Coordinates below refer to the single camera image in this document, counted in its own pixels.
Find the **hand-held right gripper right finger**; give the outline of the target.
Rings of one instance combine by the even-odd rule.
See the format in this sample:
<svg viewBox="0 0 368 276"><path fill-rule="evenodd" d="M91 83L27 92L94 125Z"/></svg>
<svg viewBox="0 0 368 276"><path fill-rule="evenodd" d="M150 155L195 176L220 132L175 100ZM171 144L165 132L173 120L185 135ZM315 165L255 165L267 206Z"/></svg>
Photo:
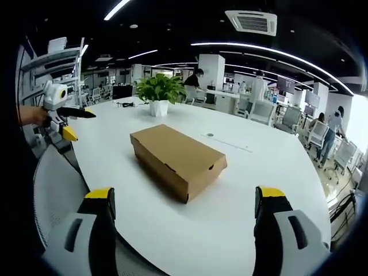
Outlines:
<svg viewBox="0 0 368 276"><path fill-rule="evenodd" d="M329 255L314 222L273 187L255 188L254 238L253 275L313 275Z"/></svg>

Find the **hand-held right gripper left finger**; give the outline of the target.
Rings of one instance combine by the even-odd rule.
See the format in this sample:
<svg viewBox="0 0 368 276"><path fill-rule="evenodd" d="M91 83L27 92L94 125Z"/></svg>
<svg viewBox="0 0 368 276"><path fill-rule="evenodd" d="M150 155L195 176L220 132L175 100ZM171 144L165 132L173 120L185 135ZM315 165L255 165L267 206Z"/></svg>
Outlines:
<svg viewBox="0 0 368 276"><path fill-rule="evenodd" d="M87 193L49 234L45 262L56 275L117 275L114 188Z"/></svg>

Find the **person's left hand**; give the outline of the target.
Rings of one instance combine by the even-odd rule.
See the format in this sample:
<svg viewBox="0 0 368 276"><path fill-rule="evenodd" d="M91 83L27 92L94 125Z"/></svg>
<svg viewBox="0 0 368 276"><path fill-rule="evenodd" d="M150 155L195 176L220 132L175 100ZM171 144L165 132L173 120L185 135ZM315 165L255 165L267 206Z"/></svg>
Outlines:
<svg viewBox="0 0 368 276"><path fill-rule="evenodd" d="M36 124L42 126L48 117L48 112L39 106L20 105L17 108L20 125Z"/></svg>

